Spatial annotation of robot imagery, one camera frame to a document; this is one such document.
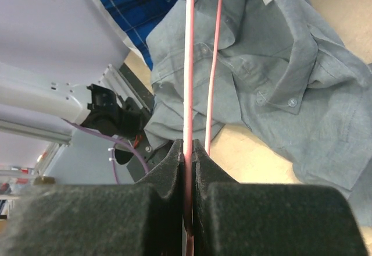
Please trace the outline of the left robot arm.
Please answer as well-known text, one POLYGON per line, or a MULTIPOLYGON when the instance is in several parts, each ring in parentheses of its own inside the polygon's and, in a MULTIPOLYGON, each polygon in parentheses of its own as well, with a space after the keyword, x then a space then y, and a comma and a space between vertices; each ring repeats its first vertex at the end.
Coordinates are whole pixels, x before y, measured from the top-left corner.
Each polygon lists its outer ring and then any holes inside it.
POLYGON ((56 81, 1 64, 1 104, 56 116, 112 137, 132 140, 146 124, 140 103, 109 65, 96 84, 56 81))

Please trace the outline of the grey button shirt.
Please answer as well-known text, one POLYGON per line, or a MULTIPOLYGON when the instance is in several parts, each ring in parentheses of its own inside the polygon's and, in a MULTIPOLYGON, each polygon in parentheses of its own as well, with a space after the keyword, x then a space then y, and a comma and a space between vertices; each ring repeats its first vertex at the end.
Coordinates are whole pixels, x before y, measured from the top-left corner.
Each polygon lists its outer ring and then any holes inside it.
MULTIPOLYGON (((218 0, 195 0, 194 137, 205 138, 218 0)), ((371 225, 371 70, 310 0, 223 0, 213 126, 240 124, 371 225)))

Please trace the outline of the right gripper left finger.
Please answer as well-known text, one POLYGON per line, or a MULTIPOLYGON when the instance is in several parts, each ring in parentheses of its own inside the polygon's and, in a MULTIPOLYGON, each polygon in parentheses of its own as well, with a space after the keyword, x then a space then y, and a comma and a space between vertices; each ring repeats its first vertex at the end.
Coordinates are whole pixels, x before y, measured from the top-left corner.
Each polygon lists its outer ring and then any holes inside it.
POLYGON ((2 255, 182 255, 183 143, 135 184, 44 185, 15 202, 2 255))

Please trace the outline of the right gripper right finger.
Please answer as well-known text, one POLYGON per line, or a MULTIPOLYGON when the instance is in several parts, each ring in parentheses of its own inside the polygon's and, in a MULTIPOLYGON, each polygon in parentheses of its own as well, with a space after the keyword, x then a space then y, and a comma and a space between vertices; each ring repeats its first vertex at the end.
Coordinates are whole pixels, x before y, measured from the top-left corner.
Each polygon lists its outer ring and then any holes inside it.
POLYGON ((193 143, 195 255, 362 255, 363 238, 336 189, 239 183, 193 143))

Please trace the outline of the pink wire hanger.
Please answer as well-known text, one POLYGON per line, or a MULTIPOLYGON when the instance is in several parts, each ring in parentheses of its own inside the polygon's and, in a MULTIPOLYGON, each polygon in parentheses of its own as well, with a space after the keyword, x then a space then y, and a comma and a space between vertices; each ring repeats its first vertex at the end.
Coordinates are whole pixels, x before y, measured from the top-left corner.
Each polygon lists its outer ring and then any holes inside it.
MULTIPOLYGON (((212 115, 214 78, 217 67, 217 52, 219 46, 221 7, 223 0, 218 0, 212 67, 210 70, 205 151, 210 154, 212 140, 212 115)), ((192 221, 192 105, 193 105, 193 65, 194 65, 194 0, 186 0, 185 13, 185 50, 184 50, 184 102, 183 102, 183 157, 184 157, 184 227, 186 231, 186 255, 194 255, 194 234, 192 221)))

